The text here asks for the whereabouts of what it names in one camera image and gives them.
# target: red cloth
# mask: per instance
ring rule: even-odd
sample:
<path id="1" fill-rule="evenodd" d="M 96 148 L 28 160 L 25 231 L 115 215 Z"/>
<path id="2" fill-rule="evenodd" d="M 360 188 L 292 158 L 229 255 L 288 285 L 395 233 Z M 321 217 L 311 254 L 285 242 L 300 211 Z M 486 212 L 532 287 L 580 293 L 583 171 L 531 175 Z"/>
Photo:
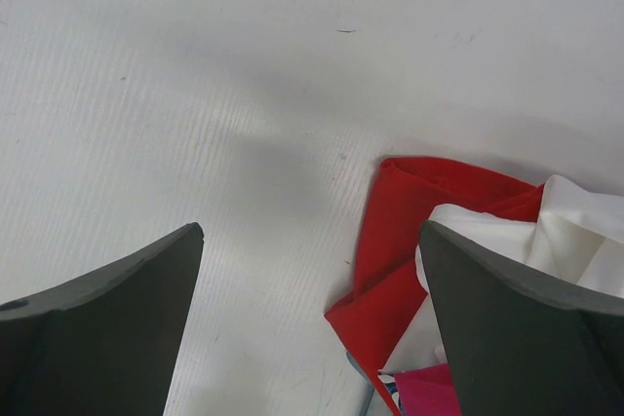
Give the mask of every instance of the red cloth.
<path id="1" fill-rule="evenodd" d="M 440 204 L 535 221 L 541 195 L 542 187 L 452 160 L 389 158 L 381 164 L 362 222 L 353 289 L 325 317 L 395 414 L 377 371 L 426 296 L 414 264 L 420 224 Z"/>
<path id="2" fill-rule="evenodd" d="M 394 378 L 406 416 L 461 416 L 446 364 L 399 372 Z"/>

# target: table surface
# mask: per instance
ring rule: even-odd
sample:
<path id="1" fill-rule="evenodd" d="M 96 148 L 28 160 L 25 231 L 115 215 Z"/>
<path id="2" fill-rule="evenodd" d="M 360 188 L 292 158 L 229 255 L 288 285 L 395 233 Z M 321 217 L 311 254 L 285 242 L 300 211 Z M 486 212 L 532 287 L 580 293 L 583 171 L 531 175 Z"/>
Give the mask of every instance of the table surface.
<path id="1" fill-rule="evenodd" d="M 621 0 L 0 0 L 0 301 L 199 221 L 168 415 L 350 415 L 375 167 L 624 193 Z"/>

